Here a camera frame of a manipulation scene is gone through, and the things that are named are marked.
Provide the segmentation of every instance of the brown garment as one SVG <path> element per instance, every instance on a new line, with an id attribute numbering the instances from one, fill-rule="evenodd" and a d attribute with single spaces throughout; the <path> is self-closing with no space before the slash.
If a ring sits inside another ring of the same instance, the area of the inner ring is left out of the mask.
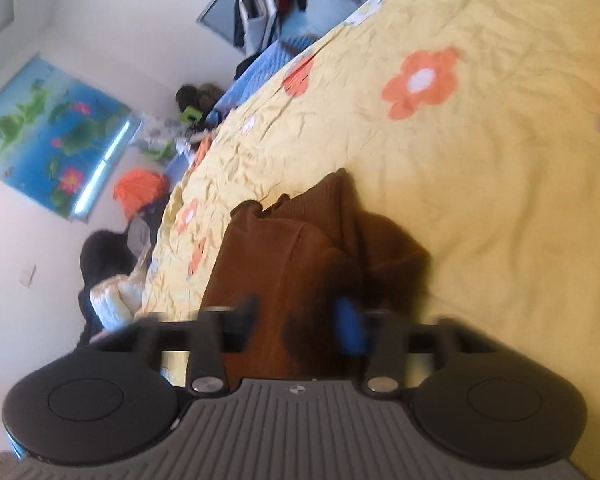
<path id="1" fill-rule="evenodd" d="M 224 355 L 231 384 L 346 375 L 333 326 L 336 298 L 408 314 L 427 261 L 396 224 L 360 211 L 345 170 L 265 211 L 243 202 L 232 211 L 202 299 L 202 309 L 254 293 L 260 300 L 248 348 Z"/>

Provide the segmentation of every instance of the orange flower print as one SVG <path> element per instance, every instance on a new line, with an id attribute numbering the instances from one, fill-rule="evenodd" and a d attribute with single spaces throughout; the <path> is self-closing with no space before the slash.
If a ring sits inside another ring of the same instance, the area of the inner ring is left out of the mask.
<path id="1" fill-rule="evenodd" d="M 309 73 L 314 66 L 314 55 L 304 56 L 282 80 L 287 95 L 300 97 L 309 89 Z"/>
<path id="2" fill-rule="evenodd" d="M 421 103 L 439 105 L 456 89 L 454 65 L 458 51 L 447 48 L 440 52 L 419 50 L 411 54 L 400 67 L 401 74 L 391 79 L 382 99 L 394 105 L 389 117 L 394 121 L 411 117 Z"/>
<path id="3" fill-rule="evenodd" d="M 196 217 L 198 211 L 198 201 L 192 200 L 189 205 L 186 205 L 180 211 L 180 218 L 176 222 L 176 231 L 182 234 L 189 223 Z"/>
<path id="4" fill-rule="evenodd" d="M 191 261 L 189 263 L 189 276 L 193 276 L 198 270 L 198 266 L 202 261 L 202 255 L 205 253 L 206 238 L 200 238 L 198 243 L 193 249 L 191 254 Z"/>

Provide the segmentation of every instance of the yellow bedsheet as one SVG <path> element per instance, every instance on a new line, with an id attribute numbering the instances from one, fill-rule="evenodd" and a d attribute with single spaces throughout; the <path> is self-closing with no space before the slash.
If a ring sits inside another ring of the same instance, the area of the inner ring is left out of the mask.
<path id="1" fill-rule="evenodd" d="M 376 0 L 229 116 L 171 198 L 142 312 L 194 316 L 235 205 L 344 167 L 432 254 L 426 320 L 576 384 L 573 458 L 600 479 L 599 115 L 600 0 Z"/>

